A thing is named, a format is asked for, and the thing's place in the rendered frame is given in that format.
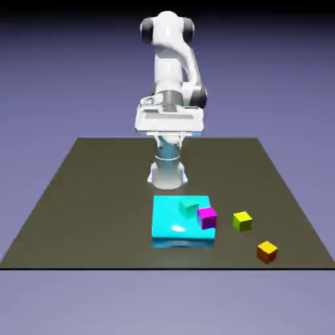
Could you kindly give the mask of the small yellow cube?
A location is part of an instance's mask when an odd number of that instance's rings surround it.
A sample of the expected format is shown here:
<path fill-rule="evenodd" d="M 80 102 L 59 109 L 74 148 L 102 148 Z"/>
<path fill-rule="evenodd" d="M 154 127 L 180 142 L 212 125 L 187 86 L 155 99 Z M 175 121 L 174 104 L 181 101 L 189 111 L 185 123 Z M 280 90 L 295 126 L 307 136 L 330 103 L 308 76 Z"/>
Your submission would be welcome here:
<path fill-rule="evenodd" d="M 232 226 L 238 232 L 245 232 L 252 229 L 253 218 L 246 211 L 233 214 Z"/>

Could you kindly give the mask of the small magenta cube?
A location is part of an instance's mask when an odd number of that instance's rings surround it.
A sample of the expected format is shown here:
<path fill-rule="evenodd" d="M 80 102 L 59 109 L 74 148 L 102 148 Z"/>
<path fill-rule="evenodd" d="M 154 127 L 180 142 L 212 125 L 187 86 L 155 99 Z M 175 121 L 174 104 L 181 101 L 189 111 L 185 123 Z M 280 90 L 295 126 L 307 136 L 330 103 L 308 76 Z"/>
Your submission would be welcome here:
<path fill-rule="evenodd" d="M 212 207 L 197 209 L 197 221 L 202 230 L 216 228 L 217 213 Z"/>

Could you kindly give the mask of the large cyan box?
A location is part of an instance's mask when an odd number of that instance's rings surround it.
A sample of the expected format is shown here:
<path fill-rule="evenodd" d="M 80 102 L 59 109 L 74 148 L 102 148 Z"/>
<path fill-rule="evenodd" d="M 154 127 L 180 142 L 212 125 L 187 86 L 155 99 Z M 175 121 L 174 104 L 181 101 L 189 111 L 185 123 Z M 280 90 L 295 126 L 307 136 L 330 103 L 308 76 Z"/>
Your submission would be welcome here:
<path fill-rule="evenodd" d="M 183 198 L 199 202 L 199 208 L 212 207 L 208 196 L 155 196 L 152 209 L 152 246 L 170 247 L 212 247 L 216 228 L 202 230 L 197 215 L 184 217 L 179 211 Z"/>

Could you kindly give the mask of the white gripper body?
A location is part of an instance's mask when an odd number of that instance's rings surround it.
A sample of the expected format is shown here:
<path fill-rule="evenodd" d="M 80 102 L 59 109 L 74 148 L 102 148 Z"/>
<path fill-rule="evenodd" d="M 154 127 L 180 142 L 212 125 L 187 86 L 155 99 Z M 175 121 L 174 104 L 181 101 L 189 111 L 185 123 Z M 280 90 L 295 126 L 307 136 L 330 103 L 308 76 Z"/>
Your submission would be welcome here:
<path fill-rule="evenodd" d="M 163 105 L 139 105 L 135 129 L 138 132 L 200 133 L 204 129 L 203 109 L 178 105 L 175 112 L 165 112 Z"/>

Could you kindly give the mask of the small teal cube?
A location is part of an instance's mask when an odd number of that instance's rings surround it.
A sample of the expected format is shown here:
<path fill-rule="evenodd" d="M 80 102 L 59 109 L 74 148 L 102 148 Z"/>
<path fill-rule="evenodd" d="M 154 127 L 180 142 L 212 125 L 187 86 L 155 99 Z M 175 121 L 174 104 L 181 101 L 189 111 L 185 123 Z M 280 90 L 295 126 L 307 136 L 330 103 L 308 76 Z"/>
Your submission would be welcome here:
<path fill-rule="evenodd" d="M 197 215 L 199 202 L 183 198 L 179 201 L 179 211 L 186 218 L 191 218 Z"/>

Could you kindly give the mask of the small orange cube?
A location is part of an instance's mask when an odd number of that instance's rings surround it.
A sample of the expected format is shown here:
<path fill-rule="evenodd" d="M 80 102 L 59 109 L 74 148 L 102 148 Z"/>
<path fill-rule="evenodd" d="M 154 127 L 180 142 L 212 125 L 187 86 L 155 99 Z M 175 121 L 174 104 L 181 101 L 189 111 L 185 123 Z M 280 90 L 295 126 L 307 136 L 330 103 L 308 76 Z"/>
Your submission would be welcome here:
<path fill-rule="evenodd" d="M 265 264 L 273 262 L 277 256 L 278 247 L 270 241 L 257 245 L 256 256 Z"/>

